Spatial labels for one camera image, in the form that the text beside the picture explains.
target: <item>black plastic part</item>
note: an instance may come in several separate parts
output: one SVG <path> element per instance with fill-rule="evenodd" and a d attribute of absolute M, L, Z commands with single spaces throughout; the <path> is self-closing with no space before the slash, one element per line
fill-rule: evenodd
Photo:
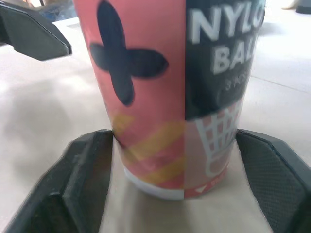
<path fill-rule="evenodd" d="M 72 141 L 41 178 L 6 233 L 97 233 L 109 188 L 112 131 Z"/>
<path fill-rule="evenodd" d="M 0 1 L 0 43 L 39 61 L 72 54 L 56 26 L 38 12 Z"/>
<path fill-rule="evenodd" d="M 274 233 L 311 233 L 311 170 L 283 141 L 238 130 L 249 186 Z"/>
<path fill-rule="evenodd" d="M 311 0 L 300 0 L 296 12 L 308 15 L 311 14 Z"/>

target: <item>black label section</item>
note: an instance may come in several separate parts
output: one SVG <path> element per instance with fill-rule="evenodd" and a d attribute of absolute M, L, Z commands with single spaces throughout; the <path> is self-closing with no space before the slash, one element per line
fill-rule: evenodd
<path fill-rule="evenodd" d="M 265 0 L 186 0 L 186 120 L 243 96 L 264 5 Z"/>

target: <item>tabletop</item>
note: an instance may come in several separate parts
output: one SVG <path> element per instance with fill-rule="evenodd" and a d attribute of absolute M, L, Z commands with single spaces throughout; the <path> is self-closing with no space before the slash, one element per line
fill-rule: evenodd
<path fill-rule="evenodd" d="M 293 24 L 303 18 L 289 12 L 293 20 L 284 22 L 281 18 L 289 16 L 278 14 L 268 17 L 259 35 L 239 128 L 286 141 L 310 165 L 311 52 L 304 47 L 305 32 L 297 35 Z M 72 44 L 71 57 L 39 62 L 0 47 L 0 231 L 71 140 L 111 129 L 79 24 L 57 26 Z M 114 147 L 100 232 L 271 232 L 237 146 L 224 180 L 206 195 L 184 201 L 139 191 L 126 179 L 117 143 Z"/>

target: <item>red packaging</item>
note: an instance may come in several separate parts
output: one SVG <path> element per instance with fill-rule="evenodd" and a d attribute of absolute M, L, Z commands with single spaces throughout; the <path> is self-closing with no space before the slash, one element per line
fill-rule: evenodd
<path fill-rule="evenodd" d="M 264 1 L 74 0 L 127 177 L 207 192 L 227 171 Z"/>

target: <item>black cross symbol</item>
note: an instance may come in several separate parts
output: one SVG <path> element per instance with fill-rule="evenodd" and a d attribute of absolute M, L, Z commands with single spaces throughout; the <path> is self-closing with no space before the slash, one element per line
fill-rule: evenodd
<path fill-rule="evenodd" d="M 118 99 L 128 106 L 135 95 L 132 76 L 155 78 L 167 69 L 169 63 L 162 54 L 154 50 L 128 49 L 118 13 L 105 0 L 99 4 L 97 21 L 104 46 L 91 43 L 91 55 L 98 67 L 109 71 Z"/>

